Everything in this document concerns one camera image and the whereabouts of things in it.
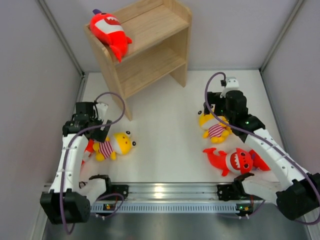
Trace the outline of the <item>yellow frog plush striped shirt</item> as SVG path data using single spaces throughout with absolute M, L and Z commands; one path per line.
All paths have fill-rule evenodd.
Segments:
M 127 155 L 137 145 L 131 136 L 132 133 L 127 130 L 107 136 L 103 142 L 96 141 L 92 146 L 95 159 L 101 162 L 106 159 L 116 160 L 117 155 Z

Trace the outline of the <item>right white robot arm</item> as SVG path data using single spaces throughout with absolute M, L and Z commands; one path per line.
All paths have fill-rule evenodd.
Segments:
M 289 220 L 296 221 L 320 206 L 320 175 L 297 164 L 270 135 L 266 126 L 249 113 L 247 99 L 240 90 L 204 94 L 204 113 L 212 114 L 255 151 L 276 176 L 278 183 L 242 173 L 233 181 L 235 196 L 256 196 L 274 204 Z

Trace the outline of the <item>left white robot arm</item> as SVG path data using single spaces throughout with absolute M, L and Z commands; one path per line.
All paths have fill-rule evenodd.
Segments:
M 107 200 L 113 194 L 107 175 L 94 175 L 80 186 L 89 141 L 103 141 L 109 132 L 109 127 L 100 127 L 107 109 L 102 102 L 77 102 L 71 120 L 62 127 L 62 150 L 55 178 L 48 192 L 40 197 L 40 205 L 54 225 L 87 222 L 92 204 L 99 197 Z

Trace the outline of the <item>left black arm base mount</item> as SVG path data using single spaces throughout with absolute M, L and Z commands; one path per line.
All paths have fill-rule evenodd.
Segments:
M 111 194 L 120 194 L 123 196 L 124 200 L 127 199 L 129 195 L 129 185 L 127 184 L 112 184 L 110 187 Z

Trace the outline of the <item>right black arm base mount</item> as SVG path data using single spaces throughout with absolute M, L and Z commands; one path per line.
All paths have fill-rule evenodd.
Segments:
M 240 200 L 238 189 L 233 184 L 218 184 L 217 196 L 220 201 Z

